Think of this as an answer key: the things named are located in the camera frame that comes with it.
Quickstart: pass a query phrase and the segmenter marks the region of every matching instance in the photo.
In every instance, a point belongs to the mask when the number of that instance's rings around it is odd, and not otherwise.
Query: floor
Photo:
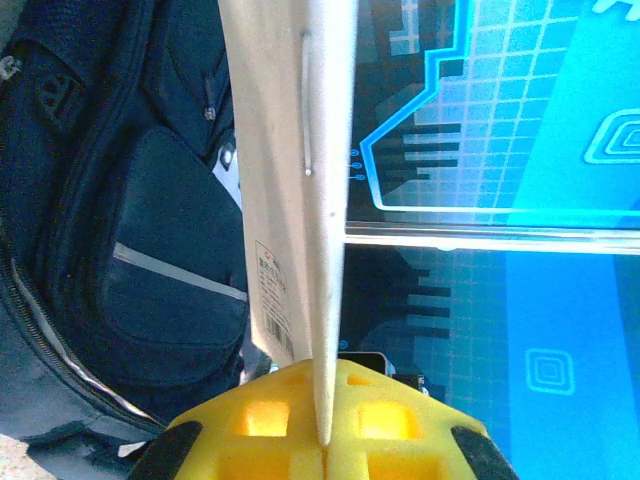
[[[25,0],[0,0],[0,48],[15,28]],[[26,445],[0,435],[0,480],[51,480],[26,456]]]

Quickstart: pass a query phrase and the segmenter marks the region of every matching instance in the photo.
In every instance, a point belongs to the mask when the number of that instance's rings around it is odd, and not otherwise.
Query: glass panel
[[[340,348],[487,426],[521,478],[640,478],[640,257],[348,246]]]
[[[361,0],[349,219],[640,227],[639,8]]]

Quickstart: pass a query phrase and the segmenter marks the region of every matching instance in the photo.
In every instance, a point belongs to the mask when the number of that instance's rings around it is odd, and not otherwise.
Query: square icon
[[[526,381],[534,392],[573,395],[573,358],[562,350],[529,348],[525,352]]]

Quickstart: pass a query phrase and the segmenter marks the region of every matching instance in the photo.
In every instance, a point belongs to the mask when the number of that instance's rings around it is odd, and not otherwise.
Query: black backpack
[[[249,308],[218,5],[30,0],[0,60],[0,433],[116,479],[237,385]]]

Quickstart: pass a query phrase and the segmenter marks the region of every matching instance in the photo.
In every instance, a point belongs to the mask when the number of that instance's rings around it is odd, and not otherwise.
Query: yellow foam block
[[[311,362],[231,390],[170,426],[202,425],[176,480],[475,480],[451,428],[477,420],[393,379],[338,362],[331,443],[317,440]]]

